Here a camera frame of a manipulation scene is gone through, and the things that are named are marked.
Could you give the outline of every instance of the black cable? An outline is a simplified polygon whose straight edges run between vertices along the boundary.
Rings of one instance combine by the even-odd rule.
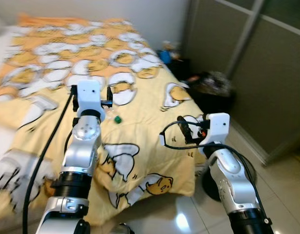
[[[66,138],[66,141],[65,141],[65,144],[64,144],[64,154],[65,154],[65,152],[67,150],[68,141],[69,141],[69,139],[70,139],[70,137],[72,135],[72,131],[73,131],[73,129],[70,131],[70,133],[68,134],[68,136]]]
[[[42,151],[42,153],[41,153],[41,155],[40,155],[40,157],[39,157],[39,159],[38,159],[38,162],[37,162],[37,164],[36,164],[36,166],[35,166],[35,169],[34,169],[34,171],[33,171],[33,174],[32,174],[32,176],[31,176],[31,178],[30,178],[30,180],[29,180],[29,184],[28,184],[28,186],[27,186],[27,191],[26,191],[26,194],[25,194],[24,205],[23,205],[22,234],[27,234],[27,218],[28,218],[29,197],[30,197],[30,194],[31,194],[33,185],[34,185],[34,180],[35,180],[35,178],[36,178],[36,176],[37,176],[38,169],[39,169],[39,167],[40,167],[40,165],[41,165],[41,163],[42,163],[42,160],[43,160],[43,158],[44,158],[44,156],[45,156],[45,154],[46,154],[46,152],[47,152],[47,150],[48,150],[48,147],[49,147],[49,145],[50,145],[50,143],[51,143],[51,141],[52,141],[52,139],[53,139],[55,133],[57,132],[57,130],[58,130],[58,128],[59,128],[59,125],[60,125],[60,123],[61,123],[63,117],[64,117],[64,114],[65,114],[65,112],[66,112],[66,109],[67,109],[67,107],[68,107],[68,104],[70,103],[70,101],[71,101],[71,99],[72,99],[72,96],[73,96],[73,95],[70,94],[70,96],[68,97],[68,100],[66,101],[66,104],[65,104],[65,106],[64,106],[64,108],[63,108],[63,110],[62,110],[62,113],[61,113],[60,117],[59,117],[59,120],[58,120],[56,126],[54,127],[54,129],[53,129],[53,131],[52,131],[52,133],[51,133],[51,135],[50,135],[50,137],[49,137],[49,139],[48,139],[48,141],[47,141],[47,143],[46,143],[46,145],[45,145],[45,147],[44,147],[44,149],[43,149],[43,151]]]
[[[176,123],[187,123],[187,124],[193,124],[193,125],[196,125],[196,126],[200,126],[197,123],[193,123],[193,122],[175,121],[175,122],[172,122],[172,123],[168,124],[163,129],[163,131],[160,133],[160,135],[164,135],[164,137],[165,137],[165,131],[167,130],[167,128],[169,128],[170,126],[172,126],[172,125],[174,125]],[[233,152],[235,155],[237,155],[237,157],[239,158],[239,160],[243,164],[243,166],[245,168],[245,171],[246,171],[246,174],[248,176],[248,179],[249,179],[250,183],[253,185],[253,188],[254,188],[254,191],[255,191],[255,195],[256,195],[256,198],[257,198],[257,201],[258,201],[258,204],[259,204],[259,207],[260,207],[260,210],[261,210],[263,218],[264,219],[267,218],[266,212],[265,212],[265,210],[263,208],[260,196],[258,194],[256,185],[255,185],[255,182],[254,182],[254,180],[253,180],[253,178],[251,176],[250,170],[249,170],[249,168],[248,168],[248,166],[247,166],[247,164],[246,164],[246,162],[244,160],[245,157],[242,154],[240,154],[238,151],[236,151],[235,149],[233,149],[232,147],[230,147],[228,145],[216,144],[216,143],[208,143],[208,144],[204,144],[204,145],[194,145],[194,146],[185,146],[185,147],[175,147],[175,146],[170,146],[170,145],[165,144],[165,147],[167,147],[169,149],[174,149],[174,150],[188,150],[188,149],[196,149],[196,148],[200,148],[200,147],[223,147],[223,148],[225,148],[225,149]]]

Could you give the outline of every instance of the white sheet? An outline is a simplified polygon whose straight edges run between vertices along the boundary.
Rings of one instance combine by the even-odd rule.
[[[11,41],[11,31],[14,29],[14,26],[7,26],[2,34],[0,34],[0,66],[2,65],[3,56],[5,50]],[[0,159],[3,154],[9,149],[15,131],[4,126],[0,126]],[[29,222],[33,222],[41,217],[43,210],[34,210],[29,214]],[[7,217],[6,219],[0,219],[0,232],[4,233],[7,229],[12,229],[15,227],[20,227],[22,222],[21,214]]]

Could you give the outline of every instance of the bedsheet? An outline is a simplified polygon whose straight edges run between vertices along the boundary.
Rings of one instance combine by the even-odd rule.
[[[148,196],[193,193],[194,165],[203,158],[197,150],[161,146],[159,132],[179,115],[197,120],[202,112],[132,24],[22,15],[0,69],[0,125],[15,130],[0,159],[0,218],[22,211],[38,156],[70,86],[82,79],[97,80],[102,99],[110,86],[122,118],[120,124],[112,118],[101,124],[103,145],[86,219],[100,225]],[[53,194],[50,184],[60,171],[74,116],[70,105],[40,167],[30,209],[44,206]],[[173,145],[183,141],[176,128],[166,137]]]

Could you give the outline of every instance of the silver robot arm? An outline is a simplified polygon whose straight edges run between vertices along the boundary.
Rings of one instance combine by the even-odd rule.
[[[229,133],[229,118],[226,113],[210,114],[210,129],[200,143],[222,143]],[[245,176],[244,166],[227,149],[206,150],[199,148],[208,159],[212,178],[217,184],[220,199],[227,212],[258,208],[253,185]]]
[[[226,113],[209,114],[210,128],[200,145],[223,144],[229,133],[230,116]],[[223,147],[199,148],[208,158],[210,174],[215,181],[224,209],[229,216],[234,234],[273,234],[271,220],[263,218],[252,183],[245,170]]]
[[[91,179],[101,145],[100,122],[105,118],[102,105],[112,105],[112,100],[100,100],[100,84],[82,80],[74,88],[76,125],[72,142],[67,148],[60,176],[53,183],[55,194],[48,199],[37,234],[88,234],[90,225],[82,218],[87,215]],[[112,99],[108,90],[108,99]]]

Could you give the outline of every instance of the bed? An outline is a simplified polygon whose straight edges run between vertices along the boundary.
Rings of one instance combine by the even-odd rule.
[[[0,37],[0,230],[20,216],[38,156],[71,85],[82,79],[97,80],[102,99],[110,86],[122,119],[101,123],[86,220],[101,225],[151,195],[193,194],[194,167],[203,157],[161,146],[159,133],[177,116],[198,121],[202,112],[132,24],[21,15]],[[74,116],[70,105],[40,167],[30,201],[34,219],[53,194]],[[183,146],[178,128],[166,138]]]

